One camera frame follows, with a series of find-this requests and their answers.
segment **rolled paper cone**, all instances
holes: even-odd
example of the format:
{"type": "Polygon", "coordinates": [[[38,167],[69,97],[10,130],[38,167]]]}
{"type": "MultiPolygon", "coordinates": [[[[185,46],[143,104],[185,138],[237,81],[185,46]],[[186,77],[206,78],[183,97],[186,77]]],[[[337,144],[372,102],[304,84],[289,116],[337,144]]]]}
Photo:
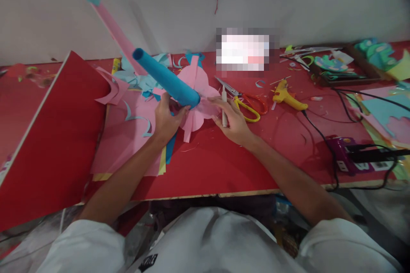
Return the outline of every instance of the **rolled paper cone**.
{"type": "Polygon", "coordinates": [[[194,89],[144,50],[137,48],[132,57],[182,106],[193,108],[199,104],[201,98],[194,89]]]}

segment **hand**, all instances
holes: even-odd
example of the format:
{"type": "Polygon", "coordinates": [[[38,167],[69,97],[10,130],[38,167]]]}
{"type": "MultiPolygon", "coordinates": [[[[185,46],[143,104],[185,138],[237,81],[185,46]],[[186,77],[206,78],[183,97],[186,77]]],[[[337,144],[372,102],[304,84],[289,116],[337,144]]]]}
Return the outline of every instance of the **hand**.
{"type": "Polygon", "coordinates": [[[152,137],[164,143],[164,145],[174,136],[182,119],[191,108],[190,106],[185,106],[179,110],[177,115],[172,116],[170,104],[176,107],[177,103],[170,98],[171,96],[168,93],[164,93],[159,105],[155,109],[155,131],[152,137]]]}
{"type": "Polygon", "coordinates": [[[249,130],[242,112],[233,100],[223,102],[220,97],[209,97],[208,100],[225,111],[229,127],[223,127],[222,120],[218,117],[212,119],[228,139],[245,148],[254,142],[256,136],[249,130]]]}

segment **pink paper flower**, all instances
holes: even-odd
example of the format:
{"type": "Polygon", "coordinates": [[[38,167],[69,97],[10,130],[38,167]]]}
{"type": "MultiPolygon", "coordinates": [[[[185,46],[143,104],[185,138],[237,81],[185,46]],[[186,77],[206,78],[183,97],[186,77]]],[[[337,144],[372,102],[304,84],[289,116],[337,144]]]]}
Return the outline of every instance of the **pink paper flower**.
{"type": "MultiPolygon", "coordinates": [[[[219,96],[220,94],[216,89],[209,86],[208,75],[198,66],[198,59],[199,57],[194,55],[191,64],[186,66],[178,75],[178,78],[193,88],[201,98],[199,104],[188,112],[185,121],[180,126],[185,131],[185,142],[189,142],[192,131],[202,127],[204,119],[210,119],[212,115],[218,114],[218,109],[207,98],[219,96]]],[[[165,90],[154,88],[152,92],[162,95],[165,90]]]]}

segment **white shirt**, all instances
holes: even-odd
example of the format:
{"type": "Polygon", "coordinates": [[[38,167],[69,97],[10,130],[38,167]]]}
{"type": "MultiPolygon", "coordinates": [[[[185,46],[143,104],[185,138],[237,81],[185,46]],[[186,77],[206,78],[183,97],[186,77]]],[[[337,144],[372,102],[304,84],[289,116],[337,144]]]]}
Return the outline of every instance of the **white shirt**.
{"type": "MultiPolygon", "coordinates": [[[[37,272],[124,272],[124,237],[103,223],[79,220],[53,243],[37,272]]],[[[250,216],[191,208],[127,272],[397,272],[400,264],[360,227],[321,221],[291,258],[250,216]]]]}

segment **yellow glue gun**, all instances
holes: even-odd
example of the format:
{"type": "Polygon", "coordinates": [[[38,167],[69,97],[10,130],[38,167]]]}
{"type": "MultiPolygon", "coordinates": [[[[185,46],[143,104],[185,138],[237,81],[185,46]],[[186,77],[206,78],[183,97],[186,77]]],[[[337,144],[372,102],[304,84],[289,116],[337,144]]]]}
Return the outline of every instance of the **yellow glue gun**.
{"type": "Polygon", "coordinates": [[[299,101],[297,101],[295,98],[293,98],[288,92],[287,92],[287,81],[282,80],[279,82],[278,86],[276,87],[276,90],[272,92],[275,92],[273,95],[273,101],[274,103],[281,103],[281,102],[286,102],[288,105],[290,105],[292,108],[294,108],[297,111],[302,111],[306,110],[308,105],[303,104],[299,101]]]}

